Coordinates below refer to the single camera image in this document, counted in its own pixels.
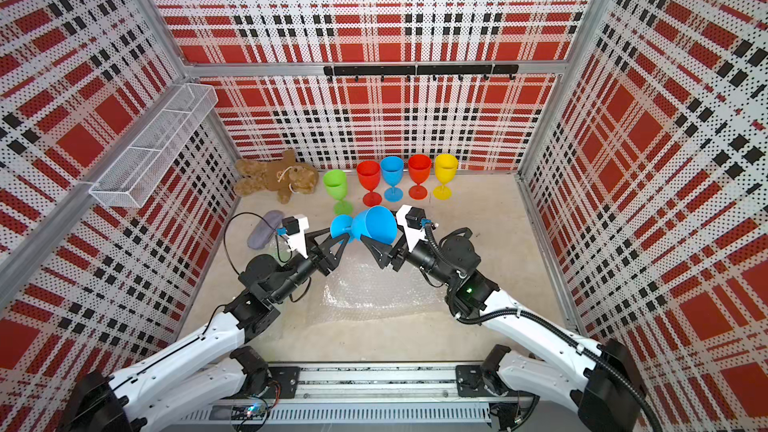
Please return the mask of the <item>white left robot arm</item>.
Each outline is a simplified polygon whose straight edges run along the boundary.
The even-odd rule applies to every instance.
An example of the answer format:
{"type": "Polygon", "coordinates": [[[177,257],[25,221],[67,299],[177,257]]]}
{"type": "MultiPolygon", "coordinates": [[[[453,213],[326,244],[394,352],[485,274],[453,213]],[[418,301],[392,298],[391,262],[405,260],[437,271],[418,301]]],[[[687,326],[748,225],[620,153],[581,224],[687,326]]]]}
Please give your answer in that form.
{"type": "Polygon", "coordinates": [[[334,271],[352,239],[327,229],[291,238],[301,250],[285,264],[269,254],[251,259],[238,277],[243,291],[216,307],[204,326],[110,375],[95,370],[80,379],[59,430],[161,430],[220,398],[279,392],[268,363],[248,343],[271,326],[279,305],[314,273],[334,271]]]}

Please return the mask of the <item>pink red glass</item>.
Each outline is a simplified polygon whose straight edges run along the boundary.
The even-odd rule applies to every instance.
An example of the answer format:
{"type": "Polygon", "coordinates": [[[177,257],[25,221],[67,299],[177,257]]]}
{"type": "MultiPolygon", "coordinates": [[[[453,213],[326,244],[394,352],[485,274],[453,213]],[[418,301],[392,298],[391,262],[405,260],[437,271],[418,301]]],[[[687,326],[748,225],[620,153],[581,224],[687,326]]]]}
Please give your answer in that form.
{"type": "Polygon", "coordinates": [[[379,163],[373,160],[363,161],[357,165],[356,172],[360,184],[366,190],[366,194],[363,196],[363,204],[367,207],[380,205],[382,197],[376,191],[381,178],[379,163]]]}

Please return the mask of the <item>yellow glass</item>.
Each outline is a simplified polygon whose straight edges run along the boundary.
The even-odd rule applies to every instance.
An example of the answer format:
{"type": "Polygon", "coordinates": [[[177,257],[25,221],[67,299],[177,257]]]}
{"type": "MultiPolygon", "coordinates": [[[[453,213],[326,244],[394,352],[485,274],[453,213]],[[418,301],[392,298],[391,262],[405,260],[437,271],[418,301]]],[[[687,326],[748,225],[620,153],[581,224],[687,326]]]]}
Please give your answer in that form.
{"type": "Polygon", "coordinates": [[[438,200],[448,200],[452,191],[448,184],[454,179],[458,170],[458,159],[451,154],[441,154],[435,159],[435,176],[440,183],[433,191],[433,195],[438,200]]]}

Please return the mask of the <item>blue wine glass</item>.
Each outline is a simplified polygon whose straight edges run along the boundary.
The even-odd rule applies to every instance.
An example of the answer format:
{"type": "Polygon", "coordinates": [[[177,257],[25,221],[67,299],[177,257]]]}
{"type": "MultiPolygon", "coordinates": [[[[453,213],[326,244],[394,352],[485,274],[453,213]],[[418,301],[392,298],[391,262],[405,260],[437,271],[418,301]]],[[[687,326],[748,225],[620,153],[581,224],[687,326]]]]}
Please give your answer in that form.
{"type": "Polygon", "coordinates": [[[388,202],[399,202],[403,198],[403,190],[398,187],[404,173],[404,161],[400,157],[388,156],[380,162],[381,175],[388,188],[384,198],[388,202]]]}

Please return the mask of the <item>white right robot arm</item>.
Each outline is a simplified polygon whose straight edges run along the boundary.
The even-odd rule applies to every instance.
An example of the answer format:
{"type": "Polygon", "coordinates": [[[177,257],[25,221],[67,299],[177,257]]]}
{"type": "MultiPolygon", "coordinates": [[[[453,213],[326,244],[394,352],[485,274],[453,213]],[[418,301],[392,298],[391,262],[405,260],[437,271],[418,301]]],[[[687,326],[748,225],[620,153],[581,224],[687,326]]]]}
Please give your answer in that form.
{"type": "Polygon", "coordinates": [[[532,352],[525,357],[494,346],[475,378],[466,380],[467,388],[558,403],[591,431],[631,431],[640,418],[651,430],[661,430],[626,347],[571,332],[521,304],[479,271],[481,258],[470,237],[470,230],[459,229],[441,240],[428,230],[414,244],[405,236],[393,245],[367,236],[361,240],[381,268],[408,263],[446,286],[445,301],[458,323],[486,327],[532,352]]]}

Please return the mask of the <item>red wine glass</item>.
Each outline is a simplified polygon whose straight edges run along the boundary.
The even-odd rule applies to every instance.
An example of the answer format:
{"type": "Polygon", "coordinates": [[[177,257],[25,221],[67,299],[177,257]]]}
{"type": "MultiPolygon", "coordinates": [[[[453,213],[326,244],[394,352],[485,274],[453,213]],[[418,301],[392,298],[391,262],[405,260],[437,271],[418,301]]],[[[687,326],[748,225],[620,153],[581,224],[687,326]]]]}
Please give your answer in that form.
{"type": "Polygon", "coordinates": [[[414,185],[409,189],[409,196],[414,200],[423,200],[428,190],[423,186],[430,176],[431,159],[423,154],[417,154],[408,160],[408,173],[414,185]]]}

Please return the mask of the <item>bright green glass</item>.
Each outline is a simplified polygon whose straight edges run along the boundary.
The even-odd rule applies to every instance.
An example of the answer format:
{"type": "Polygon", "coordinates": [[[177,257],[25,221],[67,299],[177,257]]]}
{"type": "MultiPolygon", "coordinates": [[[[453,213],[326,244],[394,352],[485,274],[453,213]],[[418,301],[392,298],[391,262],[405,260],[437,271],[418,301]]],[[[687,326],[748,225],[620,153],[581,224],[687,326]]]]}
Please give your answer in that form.
{"type": "Polygon", "coordinates": [[[354,212],[353,205],[346,200],[348,194],[347,175],[343,170],[330,170],[323,175],[323,184],[328,195],[334,199],[334,213],[349,215],[354,212]]]}

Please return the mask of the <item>light blue glass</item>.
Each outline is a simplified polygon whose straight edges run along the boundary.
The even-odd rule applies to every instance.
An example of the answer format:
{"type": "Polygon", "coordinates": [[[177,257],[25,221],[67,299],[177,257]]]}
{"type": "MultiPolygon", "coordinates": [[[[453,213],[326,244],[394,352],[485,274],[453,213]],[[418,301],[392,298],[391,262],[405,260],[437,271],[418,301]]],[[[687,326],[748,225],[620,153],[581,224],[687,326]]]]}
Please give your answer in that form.
{"type": "Polygon", "coordinates": [[[337,216],[331,223],[330,234],[333,238],[348,234],[353,240],[368,237],[377,242],[392,245],[397,237],[398,228],[395,216],[389,209],[375,206],[355,217],[337,216]]]}

